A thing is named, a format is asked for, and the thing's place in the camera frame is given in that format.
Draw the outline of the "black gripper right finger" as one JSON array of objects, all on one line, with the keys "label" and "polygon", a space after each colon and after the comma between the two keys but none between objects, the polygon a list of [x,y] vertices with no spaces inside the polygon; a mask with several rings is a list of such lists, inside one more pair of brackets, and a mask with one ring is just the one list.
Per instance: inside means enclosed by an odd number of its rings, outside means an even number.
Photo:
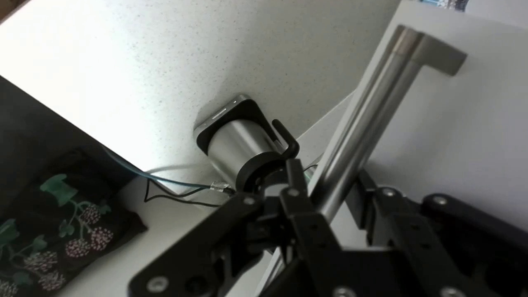
[{"label": "black gripper right finger", "polygon": [[446,193],[416,203],[368,172],[347,205],[370,246],[401,256],[421,297],[527,297],[527,231]]}]

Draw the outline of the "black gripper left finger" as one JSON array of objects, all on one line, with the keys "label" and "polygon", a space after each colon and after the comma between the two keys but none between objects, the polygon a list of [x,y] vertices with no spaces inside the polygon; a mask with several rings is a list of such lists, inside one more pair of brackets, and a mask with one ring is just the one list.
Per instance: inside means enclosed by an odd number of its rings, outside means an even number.
[{"label": "black gripper left finger", "polygon": [[221,208],[167,248],[129,282],[129,297],[226,297],[266,251],[286,267],[259,297],[332,297],[347,254],[315,210],[297,159]]}]

